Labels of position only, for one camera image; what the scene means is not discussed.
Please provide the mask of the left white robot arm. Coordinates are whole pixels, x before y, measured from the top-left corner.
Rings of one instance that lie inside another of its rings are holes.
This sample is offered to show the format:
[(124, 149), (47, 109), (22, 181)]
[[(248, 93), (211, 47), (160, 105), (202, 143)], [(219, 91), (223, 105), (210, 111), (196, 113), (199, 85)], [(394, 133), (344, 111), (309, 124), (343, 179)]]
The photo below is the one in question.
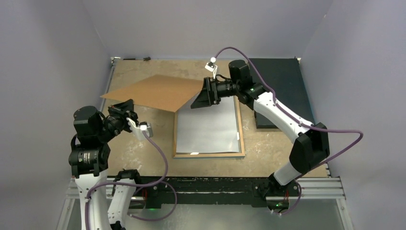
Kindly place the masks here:
[(108, 113), (94, 106), (74, 113), (76, 134), (68, 162), (79, 191), (83, 230), (124, 230), (131, 198), (143, 189), (138, 170), (121, 170), (108, 180), (109, 141), (138, 124), (133, 100), (109, 106)]

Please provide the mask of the brown cardboard backing board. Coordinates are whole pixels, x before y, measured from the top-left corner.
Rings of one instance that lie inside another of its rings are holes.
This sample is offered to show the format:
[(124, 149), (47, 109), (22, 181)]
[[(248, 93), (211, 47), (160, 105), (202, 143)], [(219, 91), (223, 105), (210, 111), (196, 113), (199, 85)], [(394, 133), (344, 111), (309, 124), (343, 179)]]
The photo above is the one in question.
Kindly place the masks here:
[(176, 112), (197, 95), (202, 86), (203, 80), (154, 75), (101, 97), (120, 102), (132, 99), (135, 105)]

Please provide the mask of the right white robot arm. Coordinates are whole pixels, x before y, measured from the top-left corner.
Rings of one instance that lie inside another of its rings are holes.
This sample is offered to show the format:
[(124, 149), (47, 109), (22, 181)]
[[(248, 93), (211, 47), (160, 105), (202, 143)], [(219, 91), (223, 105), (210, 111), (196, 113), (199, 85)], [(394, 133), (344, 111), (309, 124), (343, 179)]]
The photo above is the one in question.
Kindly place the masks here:
[(212, 76), (204, 78), (202, 90), (191, 108), (210, 107), (219, 104), (222, 98), (235, 96), (240, 103), (273, 122), (293, 144), (288, 162), (268, 178), (270, 191), (280, 195), (290, 182), (318, 167), (330, 155), (326, 127), (300, 117), (264, 83), (255, 83), (250, 73), (252, 66), (245, 61), (231, 61), (228, 78), (218, 74), (215, 62), (213, 57), (205, 64)]

